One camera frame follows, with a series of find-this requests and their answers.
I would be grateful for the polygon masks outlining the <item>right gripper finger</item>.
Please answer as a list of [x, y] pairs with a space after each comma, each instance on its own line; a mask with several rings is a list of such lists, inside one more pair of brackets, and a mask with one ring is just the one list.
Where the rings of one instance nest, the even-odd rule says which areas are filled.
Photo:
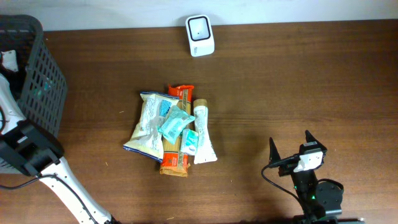
[[274, 143], [274, 140], [272, 138], [269, 138], [269, 163], [268, 166], [269, 168], [273, 168], [277, 166], [277, 163], [281, 160], [280, 155], [278, 153], [278, 150], [276, 148], [276, 145]]
[[308, 146], [318, 146], [322, 151], [326, 151], [326, 147], [318, 141], [309, 130], [305, 131], [305, 139], [306, 139], [306, 145]]

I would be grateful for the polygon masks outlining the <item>white tube with cork cap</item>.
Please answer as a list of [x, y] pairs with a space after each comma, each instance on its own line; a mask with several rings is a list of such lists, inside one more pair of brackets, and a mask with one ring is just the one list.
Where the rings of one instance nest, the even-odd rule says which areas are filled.
[[218, 160], [208, 131], [208, 102], [197, 99], [193, 102], [195, 117], [195, 131], [198, 133], [198, 146], [194, 157], [194, 164], [215, 162]]

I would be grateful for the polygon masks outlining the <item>small teal white tissue pack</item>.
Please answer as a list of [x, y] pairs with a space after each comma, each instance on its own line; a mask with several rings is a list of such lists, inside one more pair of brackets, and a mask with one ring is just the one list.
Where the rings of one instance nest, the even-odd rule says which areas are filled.
[[198, 133], [191, 129], [182, 131], [182, 143], [180, 150], [189, 156], [194, 156], [198, 147]]

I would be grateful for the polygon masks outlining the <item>teal wipes packet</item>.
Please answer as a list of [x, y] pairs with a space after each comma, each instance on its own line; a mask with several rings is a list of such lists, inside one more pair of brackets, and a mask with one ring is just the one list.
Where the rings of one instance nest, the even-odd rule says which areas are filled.
[[168, 142], [175, 144], [182, 131], [194, 120], [194, 116], [189, 115], [178, 106], [172, 106], [166, 120], [157, 130]]

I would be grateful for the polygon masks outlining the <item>white blue snack bag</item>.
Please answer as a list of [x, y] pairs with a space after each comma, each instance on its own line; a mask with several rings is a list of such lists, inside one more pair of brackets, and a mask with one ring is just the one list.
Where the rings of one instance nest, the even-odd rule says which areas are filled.
[[163, 125], [171, 107], [179, 102], [179, 97], [154, 91], [142, 91], [140, 96], [143, 100], [141, 117], [123, 149], [162, 162], [164, 147], [162, 134], [157, 128]]

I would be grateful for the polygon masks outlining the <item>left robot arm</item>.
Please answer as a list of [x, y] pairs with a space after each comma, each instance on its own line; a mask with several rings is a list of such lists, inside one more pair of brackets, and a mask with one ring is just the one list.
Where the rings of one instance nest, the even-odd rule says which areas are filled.
[[57, 138], [26, 118], [15, 102], [10, 84], [1, 76], [1, 159], [33, 179], [2, 190], [17, 190], [40, 181], [80, 223], [117, 223], [73, 174]]

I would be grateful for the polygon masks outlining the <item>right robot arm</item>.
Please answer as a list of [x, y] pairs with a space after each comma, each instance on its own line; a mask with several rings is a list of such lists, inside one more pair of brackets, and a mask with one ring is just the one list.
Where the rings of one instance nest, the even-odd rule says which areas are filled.
[[337, 216], [342, 214], [344, 187], [335, 180], [316, 177], [315, 170], [323, 165], [327, 148], [308, 130], [305, 139], [297, 154], [284, 159], [280, 157], [273, 139], [269, 139], [269, 163], [264, 169], [278, 168], [279, 176], [291, 176], [295, 193], [269, 179], [266, 181], [298, 201], [303, 214], [295, 216], [294, 223], [338, 223]]

